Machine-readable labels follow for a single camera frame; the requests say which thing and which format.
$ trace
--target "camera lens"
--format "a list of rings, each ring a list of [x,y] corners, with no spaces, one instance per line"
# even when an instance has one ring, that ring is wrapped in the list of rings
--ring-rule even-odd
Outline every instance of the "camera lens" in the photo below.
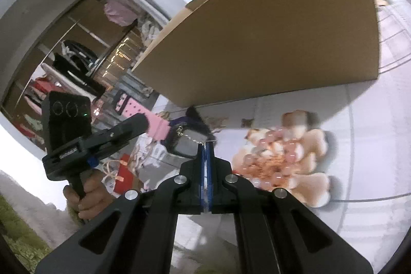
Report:
[[[60,115],[63,113],[63,104],[59,101],[56,101],[52,106],[52,111],[55,115]]]
[[[79,108],[75,102],[69,102],[66,105],[66,113],[69,117],[76,117],[79,113]]]

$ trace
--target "finger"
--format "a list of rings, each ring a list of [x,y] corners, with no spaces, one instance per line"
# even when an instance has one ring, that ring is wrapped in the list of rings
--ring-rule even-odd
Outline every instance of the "finger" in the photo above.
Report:
[[[86,196],[79,203],[79,209],[80,210],[90,209],[108,196],[110,196],[110,194],[108,194],[105,188],[103,187],[97,188],[93,190],[92,192],[86,194]]]
[[[86,193],[89,193],[95,190],[100,185],[102,185],[101,180],[103,179],[104,176],[105,176],[104,173],[95,169],[93,173],[90,175],[90,177],[88,177],[88,179],[84,183],[84,191]]]
[[[78,204],[79,201],[80,201],[79,195],[76,193],[76,191],[73,189],[73,187],[71,187],[69,185],[64,186],[63,195],[67,199],[68,202]]]
[[[79,218],[81,218],[81,219],[93,219],[93,218],[95,218],[104,209],[106,209],[112,201],[113,201],[112,199],[103,200],[103,201],[99,202],[96,206],[94,206],[93,208],[90,208],[88,210],[80,211],[79,212]]]

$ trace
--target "human hand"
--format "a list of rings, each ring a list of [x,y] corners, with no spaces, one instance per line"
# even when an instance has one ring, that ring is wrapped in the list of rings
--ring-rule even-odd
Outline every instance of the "human hand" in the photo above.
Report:
[[[104,173],[97,169],[84,183],[86,196],[80,200],[79,195],[71,186],[65,186],[63,194],[67,199],[68,205],[79,212],[79,218],[92,219],[100,214],[105,208],[114,201],[112,196],[103,185],[101,180]]]

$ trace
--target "triangular cutout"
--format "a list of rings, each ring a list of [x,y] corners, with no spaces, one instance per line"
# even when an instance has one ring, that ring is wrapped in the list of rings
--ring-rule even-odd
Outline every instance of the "triangular cutout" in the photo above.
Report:
[[[311,223],[298,210],[292,210],[291,214],[294,218],[295,224],[297,224],[298,230],[300,231],[308,252],[316,253],[332,244],[331,239],[320,231],[318,227]]]
[[[119,211],[113,212],[101,224],[80,241],[80,246],[95,253],[102,254],[117,222],[121,216]]]

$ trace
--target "pink strap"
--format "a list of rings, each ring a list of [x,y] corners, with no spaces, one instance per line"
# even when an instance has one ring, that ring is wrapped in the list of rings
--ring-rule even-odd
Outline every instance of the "pink strap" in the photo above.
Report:
[[[117,112],[121,109],[126,98],[127,94],[123,93],[116,105]],[[146,116],[149,124],[147,134],[150,137],[158,141],[166,138],[167,134],[170,131],[169,122],[157,116],[152,111],[139,104],[135,99],[130,97],[127,102],[127,106],[124,107],[123,113],[121,113],[121,115],[128,118],[137,113],[143,113]]]

